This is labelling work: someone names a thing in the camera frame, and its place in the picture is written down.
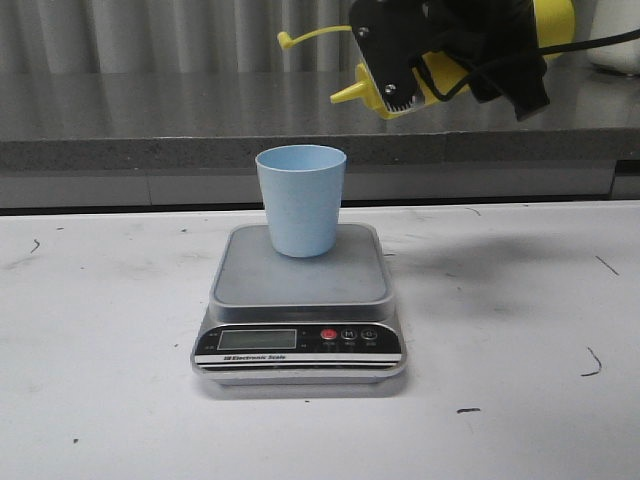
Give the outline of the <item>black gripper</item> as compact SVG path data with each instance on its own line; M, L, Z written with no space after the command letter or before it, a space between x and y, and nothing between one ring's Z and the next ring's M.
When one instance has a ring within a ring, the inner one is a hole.
M348 21L382 104L392 114L409 111L421 96L416 65L419 78L440 101L468 86L480 103L509 100L519 121L550 103L532 1L359 0L351 5ZM433 68L420 61L428 47L463 69L453 86L441 87Z

